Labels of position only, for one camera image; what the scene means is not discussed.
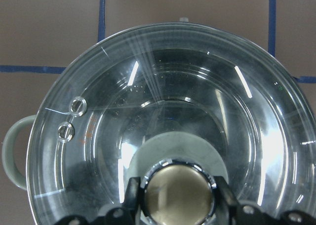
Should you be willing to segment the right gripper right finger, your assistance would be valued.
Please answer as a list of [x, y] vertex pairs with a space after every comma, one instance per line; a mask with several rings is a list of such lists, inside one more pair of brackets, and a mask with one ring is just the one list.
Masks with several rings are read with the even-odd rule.
[[215, 216], [218, 225], [236, 225], [238, 201], [222, 176], [214, 177]]

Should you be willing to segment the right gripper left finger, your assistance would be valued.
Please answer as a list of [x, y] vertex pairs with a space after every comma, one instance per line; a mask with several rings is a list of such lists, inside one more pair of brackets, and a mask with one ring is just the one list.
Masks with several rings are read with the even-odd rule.
[[122, 204], [123, 217], [127, 225], [139, 225], [141, 216], [141, 179], [129, 179]]

